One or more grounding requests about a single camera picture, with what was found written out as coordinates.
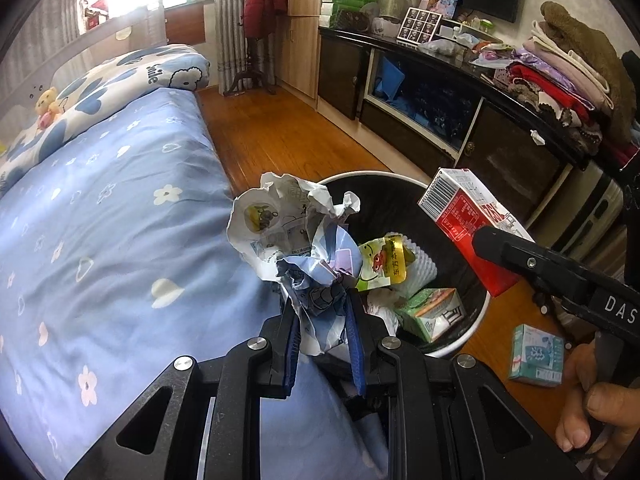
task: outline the black trash can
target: black trash can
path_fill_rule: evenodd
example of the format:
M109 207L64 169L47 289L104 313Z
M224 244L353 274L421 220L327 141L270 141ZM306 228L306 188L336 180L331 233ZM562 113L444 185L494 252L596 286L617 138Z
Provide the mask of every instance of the black trash can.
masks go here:
M455 354L476 331L489 305L490 296L454 243L418 206L426 186L417 180L383 171L353 171L324 179L334 203L347 191L361 201L360 212L348 219L349 233L357 244L383 237L388 232L406 235L425 251L438 267L438 277L429 287L455 287L466 317L432 344L400 329L398 337L425 354L448 357Z

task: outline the yellow stuffed toy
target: yellow stuffed toy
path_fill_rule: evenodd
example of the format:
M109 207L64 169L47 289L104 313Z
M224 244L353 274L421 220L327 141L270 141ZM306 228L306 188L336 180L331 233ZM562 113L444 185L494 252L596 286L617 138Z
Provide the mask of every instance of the yellow stuffed toy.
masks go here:
M43 92L36 103L36 113L38 114L38 129L46 130L62 113L60 107L55 104L58 91L54 86Z

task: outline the brown fuzzy blanket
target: brown fuzzy blanket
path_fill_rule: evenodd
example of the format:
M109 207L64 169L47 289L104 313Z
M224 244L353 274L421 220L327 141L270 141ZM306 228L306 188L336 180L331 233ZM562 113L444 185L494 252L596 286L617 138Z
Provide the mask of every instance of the brown fuzzy blanket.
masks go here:
M636 89L609 38L579 22L555 2L543 3L540 12L545 17L546 23L540 24L545 34L565 52L576 52L609 83L614 108L605 134L616 145L626 146L636 114Z

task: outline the bolt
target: bolt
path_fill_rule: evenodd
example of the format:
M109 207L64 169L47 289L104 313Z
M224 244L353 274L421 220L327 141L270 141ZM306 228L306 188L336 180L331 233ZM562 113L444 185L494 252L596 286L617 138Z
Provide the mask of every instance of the bolt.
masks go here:
M183 355L182 357L178 357L174 361L174 368L176 370L180 370L181 372L188 370L193 366L193 359L191 359L187 355Z
M263 337L252 337L249 341L246 342L246 345L251 350L262 350L265 346L267 346L267 340Z
M400 348L400 340L397 337L387 336L382 339L382 346L388 350Z
M476 358L469 354L460 354L456 357L456 362L463 368L473 368L476 366Z

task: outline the hand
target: hand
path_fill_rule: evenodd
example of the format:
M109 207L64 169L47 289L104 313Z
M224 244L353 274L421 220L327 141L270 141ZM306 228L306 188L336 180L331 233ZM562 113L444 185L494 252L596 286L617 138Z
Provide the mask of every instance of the hand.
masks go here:
M572 385L558 427L556 442L564 452L584 447L591 430L588 413L616 428L595 452L595 472L603 478L613 469L640 428L640 390L616 384L597 383L595 345L578 346L565 365L564 378Z

